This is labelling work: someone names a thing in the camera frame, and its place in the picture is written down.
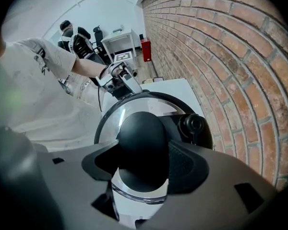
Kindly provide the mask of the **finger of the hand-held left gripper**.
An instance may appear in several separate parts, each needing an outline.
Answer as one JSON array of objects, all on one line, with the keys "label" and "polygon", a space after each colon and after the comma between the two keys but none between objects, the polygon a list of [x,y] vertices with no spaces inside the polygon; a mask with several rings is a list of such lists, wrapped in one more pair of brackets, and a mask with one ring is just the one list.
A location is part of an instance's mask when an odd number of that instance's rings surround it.
[{"label": "finger of the hand-held left gripper", "polygon": [[127,86],[127,88],[131,91],[131,93],[138,94],[143,92],[143,89],[136,81],[136,79],[133,77],[133,75],[130,75],[129,73],[123,75],[123,82]]}]

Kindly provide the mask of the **person's left hand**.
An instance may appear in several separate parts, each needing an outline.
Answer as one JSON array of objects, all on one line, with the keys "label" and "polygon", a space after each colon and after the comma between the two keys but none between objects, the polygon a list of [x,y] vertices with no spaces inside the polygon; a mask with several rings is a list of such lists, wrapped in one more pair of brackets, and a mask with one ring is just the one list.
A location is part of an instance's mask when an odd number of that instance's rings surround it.
[{"label": "person's left hand", "polygon": [[123,71],[124,71],[124,69],[121,69],[121,68],[117,67],[117,68],[115,68],[115,69],[112,70],[111,75],[112,75],[113,77],[118,78],[119,75],[120,75]]}]

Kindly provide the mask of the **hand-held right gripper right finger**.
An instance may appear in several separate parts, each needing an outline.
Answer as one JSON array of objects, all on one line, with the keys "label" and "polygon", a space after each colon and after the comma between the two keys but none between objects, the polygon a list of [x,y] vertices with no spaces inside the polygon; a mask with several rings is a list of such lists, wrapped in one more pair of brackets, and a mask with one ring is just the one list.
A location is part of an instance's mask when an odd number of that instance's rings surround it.
[{"label": "hand-held right gripper right finger", "polygon": [[168,145],[195,159],[189,185],[200,170],[207,176],[189,193],[167,195],[162,207],[140,226],[142,230],[240,230],[277,195],[267,180],[233,156],[181,141]]}]

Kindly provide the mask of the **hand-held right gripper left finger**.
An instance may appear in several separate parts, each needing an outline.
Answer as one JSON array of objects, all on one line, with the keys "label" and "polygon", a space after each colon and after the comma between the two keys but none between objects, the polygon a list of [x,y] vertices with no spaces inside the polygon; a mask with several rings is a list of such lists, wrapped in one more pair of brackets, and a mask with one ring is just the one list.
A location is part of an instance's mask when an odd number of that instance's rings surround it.
[{"label": "hand-held right gripper left finger", "polygon": [[83,158],[115,142],[105,142],[78,149],[48,152],[34,144],[44,180],[57,203],[64,230],[125,230],[115,219],[103,214],[92,203],[106,192],[108,183],[97,181],[82,168]]}]

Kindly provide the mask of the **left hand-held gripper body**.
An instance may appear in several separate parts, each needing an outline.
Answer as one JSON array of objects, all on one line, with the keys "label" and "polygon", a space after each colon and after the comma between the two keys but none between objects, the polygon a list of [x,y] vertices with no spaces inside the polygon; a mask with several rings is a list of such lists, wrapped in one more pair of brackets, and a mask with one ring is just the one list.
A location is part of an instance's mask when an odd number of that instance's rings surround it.
[{"label": "left hand-held gripper body", "polygon": [[[123,82],[123,75],[129,73],[135,76],[135,72],[132,69],[133,58],[131,53],[123,53],[115,56],[114,62],[106,65],[101,71],[100,75],[96,77],[99,88],[103,88],[105,91],[109,92],[117,100],[121,100],[125,97],[132,95],[131,91]],[[113,77],[111,72],[115,68],[124,69],[124,71],[119,75],[118,78]]]}]

